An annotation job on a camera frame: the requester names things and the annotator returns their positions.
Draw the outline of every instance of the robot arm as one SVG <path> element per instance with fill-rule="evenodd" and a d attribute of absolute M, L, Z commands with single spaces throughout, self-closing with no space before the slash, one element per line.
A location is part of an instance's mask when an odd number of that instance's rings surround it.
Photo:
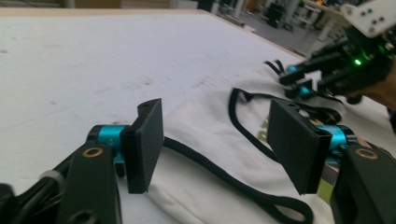
<path fill-rule="evenodd" d="M 0 222 L 122 223 L 118 176 L 141 194 L 163 146 L 161 99 L 138 108 L 132 125 L 96 125 L 86 142 L 21 195 L 0 184 Z"/>
<path fill-rule="evenodd" d="M 289 101 L 273 100 L 267 141 L 300 194 L 316 193 L 324 163 L 341 164 L 331 207 L 335 223 L 393 224 L 396 161 L 384 149 L 361 146 L 346 126 L 315 125 Z"/>
<path fill-rule="evenodd" d="M 314 71 L 321 73 L 317 92 L 327 95 L 346 95 L 387 77 L 396 52 L 396 5 L 392 0 L 376 0 L 344 7 L 343 11 L 352 24 L 346 30 L 346 39 L 314 52 L 310 59 L 279 74 L 288 97 L 307 97 L 307 91 L 301 89 L 312 91 L 313 87 L 304 77 Z"/>

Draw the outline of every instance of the white cloth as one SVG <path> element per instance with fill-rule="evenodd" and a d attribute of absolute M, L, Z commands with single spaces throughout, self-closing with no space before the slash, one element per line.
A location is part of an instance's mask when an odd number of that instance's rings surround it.
<path fill-rule="evenodd" d="M 265 66 L 244 74 L 232 87 L 283 97 L 282 86 Z M 308 203 L 314 223 L 333 223 L 329 205 L 317 195 L 300 196 L 283 167 L 263 155 L 232 125 L 228 115 L 232 87 L 207 92 L 179 106 L 164 120 L 165 135 L 203 154 L 254 189 Z M 264 99 L 238 104 L 236 114 L 257 136 L 269 105 Z M 181 223 L 277 223 L 242 193 L 168 148 L 160 155 L 148 195 Z"/>

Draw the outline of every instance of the white table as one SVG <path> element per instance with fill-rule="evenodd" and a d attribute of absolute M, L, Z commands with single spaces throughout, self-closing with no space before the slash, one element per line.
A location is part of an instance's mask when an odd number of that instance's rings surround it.
<path fill-rule="evenodd" d="M 20 194 L 96 124 L 163 114 L 262 64 L 299 58 L 203 11 L 0 8 L 0 181 Z M 120 182 L 124 223 L 176 223 Z"/>

